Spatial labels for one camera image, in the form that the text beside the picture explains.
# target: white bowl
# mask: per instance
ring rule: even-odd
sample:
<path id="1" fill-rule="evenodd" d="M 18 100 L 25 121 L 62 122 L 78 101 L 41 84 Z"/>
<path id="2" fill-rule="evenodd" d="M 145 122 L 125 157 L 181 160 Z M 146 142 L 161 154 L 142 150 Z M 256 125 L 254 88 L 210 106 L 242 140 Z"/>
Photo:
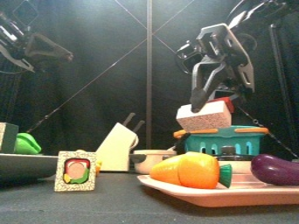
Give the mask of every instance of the white bowl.
<path id="1" fill-rule="evenodd" d="M 134 172 L 149 174 L 152 167 L 174 155 L 174 150 L 134 150 L 134 153 L 129 154 L 129 158 L 134 163 Z"/>
<path id="2" fill-rule="evenodd" d="M 250 161 L 218 161 L 218 165 L 230 165 L 232 174 L 252 174 Z"/>

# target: basket handle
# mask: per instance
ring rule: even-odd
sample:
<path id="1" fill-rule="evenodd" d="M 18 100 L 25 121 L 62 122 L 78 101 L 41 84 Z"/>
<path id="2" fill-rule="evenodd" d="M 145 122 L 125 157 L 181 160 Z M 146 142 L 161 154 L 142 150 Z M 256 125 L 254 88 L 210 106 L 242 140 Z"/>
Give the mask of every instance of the basket handle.
<path id="1" fill-rule="evenodd" d="M 217 133 L 218 130 L 217 129 L 198 129 L 198 130 L 192 130 L 192 131 L 188 131 L 188 133 L 190 134 L 214 134 Z M 184 129 L 180 129 L 177 131 L 174 131 L 172 133 L 172 136 L 174 138 L 181 138 L 181 136 L 186 133 L 186 131 Z"/>
<path id="2" fill-rule="evenodd" d="M 253 133 L 264 133 L 264 134 L 266 134 L 268 133 L 268 129 L 266 128 L 258 128 L 258 127 L 254 127 L 254 128 L 242 128 L 242 129 L 234 129 L 234 132 L 236 133 L 253 132 Z"/>

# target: toy basket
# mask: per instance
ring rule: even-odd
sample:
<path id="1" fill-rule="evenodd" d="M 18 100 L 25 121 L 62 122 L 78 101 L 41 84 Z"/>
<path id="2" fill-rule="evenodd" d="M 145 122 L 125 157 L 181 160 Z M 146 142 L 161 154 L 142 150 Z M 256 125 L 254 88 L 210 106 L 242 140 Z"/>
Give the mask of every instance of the toy basket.
<path id="1" fill-rule="evenodd" d="M 173 136 L 180 138 L 184 133 L 184 130 L 176 131 Z M 234 146 L 237 154 L 254 156 L 258 154 L 260 138 L 266 133 L 266 128 L 254 126 L 230 126 L 222 129 L 192 131 L 184 142 L 184 150 L 218 155 L 222 146 Z"/>

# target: pink tray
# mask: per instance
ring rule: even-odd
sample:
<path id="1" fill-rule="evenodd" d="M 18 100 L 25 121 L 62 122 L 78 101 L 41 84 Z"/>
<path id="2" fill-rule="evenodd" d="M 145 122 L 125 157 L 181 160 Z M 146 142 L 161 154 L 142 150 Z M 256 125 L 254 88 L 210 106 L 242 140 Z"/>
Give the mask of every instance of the pink tray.
<path id="1" fill-rule="evenodd" d="M 137 179 L 145 186 L 200 207 L 299 204 L 299 186 L 266 185 L 250 174 L 233 174 L 230 187 L 218 184 L 212 190 L 172 185 L 148 175 L 140 175 Z"/>

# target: toy carrot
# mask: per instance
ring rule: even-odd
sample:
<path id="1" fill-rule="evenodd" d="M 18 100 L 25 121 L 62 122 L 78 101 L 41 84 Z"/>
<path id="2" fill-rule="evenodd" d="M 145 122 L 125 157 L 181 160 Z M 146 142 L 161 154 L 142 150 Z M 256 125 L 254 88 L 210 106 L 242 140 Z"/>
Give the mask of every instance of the toy carrot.
<path id="1" fill-rule="evenodd" d="M 156 164 L 149 176 L 152 179 L 177 186 L 213 189 L 220 182 L 225 187 L 229 187 L 230 165 L 220 167 L 213 156 L 188 151 Z"/>

